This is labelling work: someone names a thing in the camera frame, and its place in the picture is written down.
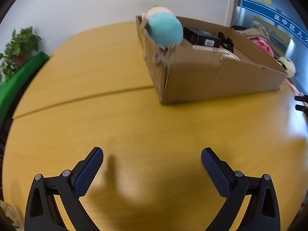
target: metal screw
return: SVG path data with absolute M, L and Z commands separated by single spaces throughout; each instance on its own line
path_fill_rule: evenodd
M 265 180 L 270 180 L 270 176 L 269 176 L 268 174 L 265 174 L 265 175 L 264 175 L 264 179 L 265 179 Z
M 243 176 L 243 173 L 241 171 L 235 171 L 234 174 L 237 176 L 237 177 L 242 177 Z
M 39 180 L 39 179 L 41 179 L 41 178 L 42 178 L 42 176 L 41 176 L 40 174 L 37 174 L 37 175 L 34 177 L 35 180 Z
M 70 175 L 70 171 L 69 170 L 64 170 L 62 173 L 63 176 L 69 176 Z

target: yellow table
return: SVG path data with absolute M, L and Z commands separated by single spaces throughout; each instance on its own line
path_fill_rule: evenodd
M 135 32 L 133 23 L 111 27 L 119 35 Z M 5 150 L 5 201 L 24 215 L 35 174 L 59 175 L 99 146 L 104 163 L 80 200 L 100 230 L 205 230 L 224 203 L 200 160 L 202 149 L 210 146 L 234 170 L 254 177 L 271 175 L 285 231 L 308 188 L 307 123 L 294 109 L 289 85 L 273 92 L 160 105 L 139 60 L 142 52 L 136 34 L 126 39 L 136 42 L 127 61 L 128 52 L 117 48 L 101 49 L 99 56 L 89 53 L 95 49 L 92 38 L 104 29 L 110 27 L 82 33 L 63 50 L 61 46 L 24 95 L 18 108 L 22 114 L 15 116 Z M 85 65 L 67 58 L 73 51 L 80 58 L 81 53 L 92 56 L 87 65 L 93 76 L 85 72 L 84 79 L 95 92 L 82 90 L 86 82 L 80 85 L 70 75 Z M 97 65 L 112 55 L 122 63 Z M 72 68 L 58 77 L 55 60 L 62 59 Z M 135 71 L 124 75 L 130 65 Z M 104 79 L 98 79 L 97 73 Z M 45 76 L 52 76 L 53 82 L 44 84 Z M 50 95 L 48 102 L 40 94 Z M 246 197 L 231 230 L 239 225 L 248 201 Z M 74 230 L 61 206 L 60 211 L 67 228 Z

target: black object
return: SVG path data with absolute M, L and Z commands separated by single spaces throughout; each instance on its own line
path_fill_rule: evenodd
M 226 50 L 229 50 L 231 53 L 233 53 L 234 44 L 232 39 L 229 37 L 226 38 L 222 32 L 218 33 L 218 37 L 221 39 L 221 46 Z
M 295 96 L 295 101 L 308 103 L 308 95 L 304 95 L 304 96 L 296 95 Z M 308 107 L 296 104 L 295 105 L 295 109 L 298 110 L 298 111 L 304 112 L 305 115 L 308 117 Z
M 221 39 L 202 29 L 186 28 L 183 29 L 184 39 L 193 45 L 201 45 L 219 48 Z
M 246 195 L 251 195 L 238 231 L 280 231 L 277 197 L 268 174 L 246 177 L 233 171 L 211 148 L 201 153 L 201 161 L 222 197 L 227 200 L 206 231 L 228 231 Z
M 103 158 L 103 151 L 95 147 L 72 171 L 49 178 L 36 175 L 28 197 L 25 230 L 67 231 L 54 199 L 59 195 L 76 231 L 99 231 L 78 199 L 88 190 Z
M 37 174 L 28 197 L 25 231 L 68 231 L 54 195 L 61 197 L 76 231 L 99 231 L 78 199 L 87 192 L 103 158 L 103 151 L 95 147 L 72 171 L 65 170 L 49 178 Z M 219 194 L 227 198 L 206 231 L 228 231 L 246 195 L 252 196 L 238 231 L 280 231 L 277 197 L 268 174 L 261 178 L 246 177 L 240 171 L 233 171 L 209 147 L 202 151 L 201 161 Z M 13 231 L 1 212 L 0 227 L 1 231 Z
M 238 26 L 238 25 L 233 25 L 230 28 L 234 29 L 234 30 L 246 30 L 248 28 L 243 27 L 243 26 Z

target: stuffed toy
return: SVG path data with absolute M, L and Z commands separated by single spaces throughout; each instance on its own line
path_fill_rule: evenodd
M 281 64 L 281 66 L 287 71 L 287 78 L 292 78 L 296 74 L 296 69 L 294 63 L 291 59 L 285 58 L 283 56 L 279 57 L 277 61 Z
M 259 46 L 260 48 L 262 48 L 263 50 L 265 50 L 265 52 L 267 52 L 271 57 L 274 58 L 274 52 L 273 52 L 272 48 L 269 46 L 269 44 L 262 37 L 257 37 L 256 39 L 251 39 L 251 41 L 254 44 L 256 44 L 257 46 Z
M 147 13 L 142 13 L 142 20 L 147 20 L 147 32 L 157 45 L 166 49 L 182 42 L 183 27 L 169 9 L 153 6 Z

